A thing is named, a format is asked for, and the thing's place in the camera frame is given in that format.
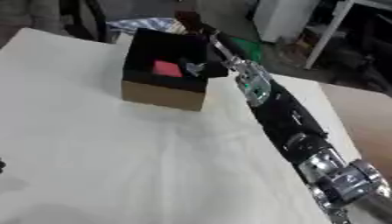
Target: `cloth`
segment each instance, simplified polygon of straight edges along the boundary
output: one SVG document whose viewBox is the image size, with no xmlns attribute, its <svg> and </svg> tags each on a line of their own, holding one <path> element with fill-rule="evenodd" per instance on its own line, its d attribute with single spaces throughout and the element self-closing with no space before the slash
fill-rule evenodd
<svg viewBox="0 0 392 224">
<path fill-rule="evenodd" d="M 0 48 L 23 27 L 60 33 L 59 0 L 0 0 Z"/>
<path fill-rule="evenodd" d="M 149 17 L 140 19 L 124 19 L 107 22 L 113 32 L 125 32 L 130 35 L 135 34 L 138 28 L 147 28 L 154 31 L 183 33 L 185 27 L 174 18 L 170 17 Z"/>
</svg>

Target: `chair leg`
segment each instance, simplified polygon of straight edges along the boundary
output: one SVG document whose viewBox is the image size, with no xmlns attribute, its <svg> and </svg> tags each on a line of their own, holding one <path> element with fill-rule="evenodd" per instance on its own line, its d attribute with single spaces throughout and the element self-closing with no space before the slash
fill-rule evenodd
<svg viewBox="0 0 392 224">
<path fill-rule="evenodd" d="M 98 41 L 102 43 L 107 42 L 108 27 L 106 25 L 106 17 L 99 3 L 96 0 L 85 0 L 87 7 L 91 10 L 94 16 L 96 30 L 98 33 Z"/>
</svg>

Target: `white paper surface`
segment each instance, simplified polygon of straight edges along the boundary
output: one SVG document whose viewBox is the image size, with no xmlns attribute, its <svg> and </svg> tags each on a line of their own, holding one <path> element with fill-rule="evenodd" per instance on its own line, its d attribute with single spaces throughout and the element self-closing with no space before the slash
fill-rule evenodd
<svg viewBox="0 0 392 224">
<path fill-rule="evenodd" d="M 329 223 L 232 79 L 200 113 L 125 102 L 126 52 L 28 29 L 0 51 L 1 224 Z M 316 82 L 277 78 L 358 157 Z"/>
</svg>

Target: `chair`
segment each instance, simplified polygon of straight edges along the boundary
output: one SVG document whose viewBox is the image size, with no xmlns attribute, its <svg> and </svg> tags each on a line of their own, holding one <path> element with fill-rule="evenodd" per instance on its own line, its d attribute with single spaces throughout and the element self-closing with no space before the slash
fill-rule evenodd
<svg viewBox="0 0 392 224">
<path fill-rule="evenodd" d="M 83 24 L 81 16 L 81 4 L 84 3 L 94 17 L 96 37 Z M 71 24 L 65 24 L 65 30 L 78 39 L 94 40 L 98 42 L 107 42 L 108 30 L 106 26 L 106 17 L 99 3 L 96 0 L 60 0 L 60 15 L 70 16 Z"/>
</svg>

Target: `brown cardboard side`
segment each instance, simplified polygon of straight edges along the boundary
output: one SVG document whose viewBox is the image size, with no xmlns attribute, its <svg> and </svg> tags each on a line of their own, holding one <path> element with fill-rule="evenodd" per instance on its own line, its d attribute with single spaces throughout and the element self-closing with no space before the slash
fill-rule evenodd
<svg viewBox="0 0 392 224">
<path fill-rule="evenodd" d="M 175 109 L 201 111 L 206 94 L 122 81 L 122 99 Z"/>
</svg>

